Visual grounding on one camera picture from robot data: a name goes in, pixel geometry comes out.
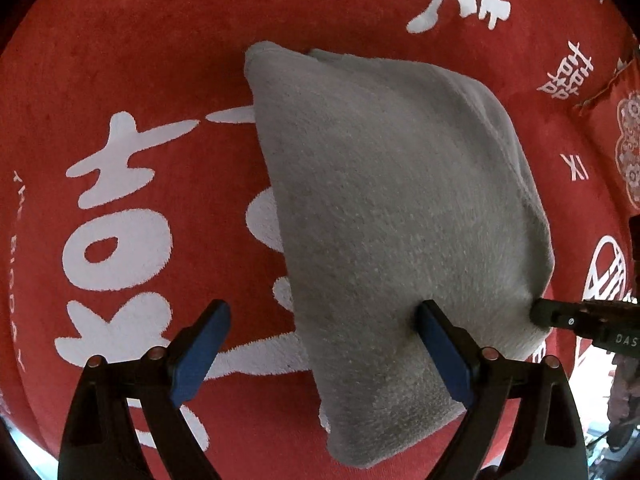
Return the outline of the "grey knit sweater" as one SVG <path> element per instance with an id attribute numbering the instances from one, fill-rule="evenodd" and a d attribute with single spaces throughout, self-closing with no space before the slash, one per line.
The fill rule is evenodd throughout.
<path id="1" fill-rule="evenodd" d="M 528 358 L 553 272 L 514 125 L 480 81 L 428 63 L 250 47 L 245 77 L 276 202 L 296 332 L 328 450 L 369 468 L 455 419 L 413 312 Z"/>

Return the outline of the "red wedding blanket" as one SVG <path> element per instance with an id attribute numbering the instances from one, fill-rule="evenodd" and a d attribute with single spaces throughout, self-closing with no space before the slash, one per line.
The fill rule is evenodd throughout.
<path id="1" fill-rule="evenodd" d="M 57 453 L 88 359 L 139 359 L 222 299 L 181 409 L 221 477 L 422 479 L 462 410 L 369 468 L 329 453 L 245 77 L 261 42 L 480 81 L 549 223 L 541 297 L 631 298 L 631 216 L 574 117 L 637 47 L 612 0 L 36 0 L 1 55 L 2 414 Z"/>

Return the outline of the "red embroidered pillow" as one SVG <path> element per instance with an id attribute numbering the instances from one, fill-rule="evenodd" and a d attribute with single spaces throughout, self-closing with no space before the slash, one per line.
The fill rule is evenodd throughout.
<path id="1" fill-rule="evenodd" d="M 639 213 L 639 50 L 608 84 L 574 106 L 574 117 L 596 151 L 614 202 Z"/>

